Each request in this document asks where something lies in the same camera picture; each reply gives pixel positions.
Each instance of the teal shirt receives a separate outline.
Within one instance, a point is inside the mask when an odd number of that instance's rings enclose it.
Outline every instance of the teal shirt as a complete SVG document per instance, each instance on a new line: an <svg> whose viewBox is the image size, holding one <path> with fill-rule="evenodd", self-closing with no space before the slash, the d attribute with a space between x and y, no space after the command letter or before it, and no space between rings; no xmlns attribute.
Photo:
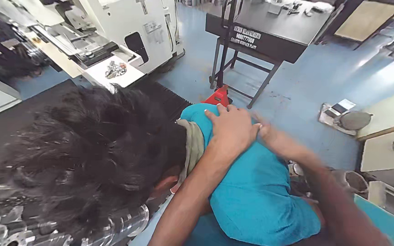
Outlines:
<svg viewBox="0 0 394 246"><path fill-rule="evenodd" d="M206 147L213 135L205 109L219 115L215 105L202 103L184 109L180 118L200 127ZM257 245L285 246L320 231L320 221L310 205L289 191L287 166L255 141L234 161L212 193L210 204L228 237Z"/></svg>

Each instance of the epoxy floor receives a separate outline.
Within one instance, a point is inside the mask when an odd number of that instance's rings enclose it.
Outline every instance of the epoxy floor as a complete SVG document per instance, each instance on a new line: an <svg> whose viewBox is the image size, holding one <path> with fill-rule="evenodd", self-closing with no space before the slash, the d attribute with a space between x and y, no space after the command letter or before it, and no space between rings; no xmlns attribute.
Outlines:
<svg viewBox="0 0 394 246"><path fill-rule="evenodd" d="M177 8L186 55L177 61L173 70L159 74L158 81L191 103L198 103L213 93L208 77L217 37L205 32L205 12L182 4L177 4ZM335 43L310 45L295 64L284 62L281 65L252 110L313 149L327 165L353 169L359 143L354 137L318 122L319 109L324 102L334 104L344 98L362 109L393 95L394 61L382 53L377 54L389 41L390 38L377 36L355 51ZM272 67L252 57L239 56ZM257 91L267 75L239 62L233 70L226 71L225 83L250 95ZM49 75L40 76L43 77L40 83L22 81L17 85L23 98L66 79L62 72L47 72ZM236 106L245 107L249 103L248 98L235 92L230 92L229 96Z"/></svg>

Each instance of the black hair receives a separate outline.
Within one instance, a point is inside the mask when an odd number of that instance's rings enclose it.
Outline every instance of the black hair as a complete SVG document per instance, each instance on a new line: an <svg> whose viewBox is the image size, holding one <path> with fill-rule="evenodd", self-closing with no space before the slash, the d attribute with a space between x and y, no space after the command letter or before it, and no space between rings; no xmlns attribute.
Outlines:
<svg viewBox="0 0 394 246"><path fill-rule="evenodd" d="M7 182L40 197L43 221L74 238L145 203L164 172L183 168L186 130L138 90L115 85L68 93L7 146Z"/></svg>

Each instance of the workbench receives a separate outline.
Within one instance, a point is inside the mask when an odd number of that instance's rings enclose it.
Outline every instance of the workbench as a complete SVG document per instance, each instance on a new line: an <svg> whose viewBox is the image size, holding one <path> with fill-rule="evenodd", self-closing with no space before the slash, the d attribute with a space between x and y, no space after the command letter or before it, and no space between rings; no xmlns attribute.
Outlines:
<svg viewBox="0 0 394 246"><path fill-rule="evenodd" d="M219 36L215 49L214 66L209 78L211 88L217 81L217 88L224 85L223 71L230 65L234 67L235 61L243 62L257 69L268 72L268 76L261 84L254 96L247 95L235 88L232 90L250 98L252 101L247 106L249 109L270 82L283 61L295 63L308 45L313 42L315 36L329 19L331 13L314 13L308 17L304 14L305 9L311 8L314 3L301 1L298 14L288 15L288 10L281 10L279 15L268 12L270 4L256 0L233 0L238 2L235 6L234 16L229 4L223 13L223 6L213 5L206 14L205 30ZM235 50L233 58L225 63L222 57L222 65L218 73L215 73L220 45L225 45L226 31L230 30L228 47ZM274 65L270 70L238 57L238 52L248 54Z"/></svg>

